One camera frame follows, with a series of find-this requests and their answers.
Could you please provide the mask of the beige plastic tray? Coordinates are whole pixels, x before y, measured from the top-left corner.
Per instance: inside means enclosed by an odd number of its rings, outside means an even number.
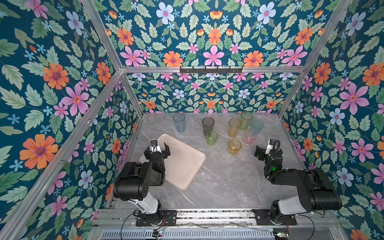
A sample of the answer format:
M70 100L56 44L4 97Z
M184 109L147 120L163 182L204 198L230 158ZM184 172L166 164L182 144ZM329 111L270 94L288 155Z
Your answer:
M186 190L203 166L206 155L168 134L160 135L158 144L161 150L168 146L171 153L164 159L164 180L179 190Z

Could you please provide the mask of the blue tall glass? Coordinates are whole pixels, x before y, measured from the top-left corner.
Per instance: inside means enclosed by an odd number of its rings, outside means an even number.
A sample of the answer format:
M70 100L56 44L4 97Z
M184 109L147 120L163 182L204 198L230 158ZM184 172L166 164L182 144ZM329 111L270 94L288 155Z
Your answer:
M183 133L186 129L185 120L186 117L182 113L177 113L173 116L174 124L179 133Z

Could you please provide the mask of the yellow tall glass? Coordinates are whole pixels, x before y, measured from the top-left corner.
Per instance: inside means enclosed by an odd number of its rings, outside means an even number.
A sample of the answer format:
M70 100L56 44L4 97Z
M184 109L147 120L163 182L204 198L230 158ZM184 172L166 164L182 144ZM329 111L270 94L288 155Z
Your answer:
M232 118L229 120L229 130L228 130L228 136L231 138L231 139L235 139L239 130L240 130L240 127L242 125L242 122L241 120L237 119L237 118Z

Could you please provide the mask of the grey tall glass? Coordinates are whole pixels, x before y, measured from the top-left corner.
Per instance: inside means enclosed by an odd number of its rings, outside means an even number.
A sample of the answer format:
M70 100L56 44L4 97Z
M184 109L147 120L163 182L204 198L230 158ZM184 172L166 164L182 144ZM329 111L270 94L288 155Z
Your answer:
M202 119L203 133L207 134L208 131L212 131L214 128L215 120L211 117L205 117Z

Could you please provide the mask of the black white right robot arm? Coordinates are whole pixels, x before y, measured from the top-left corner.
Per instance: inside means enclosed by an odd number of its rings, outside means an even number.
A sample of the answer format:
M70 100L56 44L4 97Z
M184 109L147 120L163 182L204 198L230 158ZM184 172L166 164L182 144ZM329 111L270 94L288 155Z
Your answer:
M256 147L254 156L265 163L264 176L273 185L291 186L297 195L284 200L273 201L264 217L254 210L257 222L266 219L275 225L296 223L295 215L317 212L338 211L342 208L341 197L321 170L283 169L283 151L280 142L275 141L266 149Z

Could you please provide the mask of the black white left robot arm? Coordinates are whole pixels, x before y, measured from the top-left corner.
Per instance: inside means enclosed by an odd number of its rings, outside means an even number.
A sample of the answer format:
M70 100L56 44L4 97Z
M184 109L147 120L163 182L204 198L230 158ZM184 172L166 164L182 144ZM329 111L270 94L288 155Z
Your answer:
M162 186L166 178L165 159L171 155L165 145L162 150L158 145L147 147L146 162L127 162L115 181L113 195L122 201L130 202L138 209L135 213L141 220L152 226L164 221L162 205L150 194L150 186Z

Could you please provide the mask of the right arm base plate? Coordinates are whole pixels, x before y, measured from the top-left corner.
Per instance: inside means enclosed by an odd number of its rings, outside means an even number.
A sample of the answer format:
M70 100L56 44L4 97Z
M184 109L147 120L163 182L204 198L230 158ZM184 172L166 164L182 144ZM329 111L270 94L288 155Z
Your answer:
M271 213L270 210L262 209L252 209L251 211L255 214L255 219L258 226L297 225L297 221L294 215L278 215L275 213Z

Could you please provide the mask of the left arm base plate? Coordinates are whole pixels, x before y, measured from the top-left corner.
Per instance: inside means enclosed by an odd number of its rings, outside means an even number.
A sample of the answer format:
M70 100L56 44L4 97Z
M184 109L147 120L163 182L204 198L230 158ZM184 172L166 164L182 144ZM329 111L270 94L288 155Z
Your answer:
M174 227L177 221L176 210L161 210L155 214L142 214L139 213L137 217L137 227Z

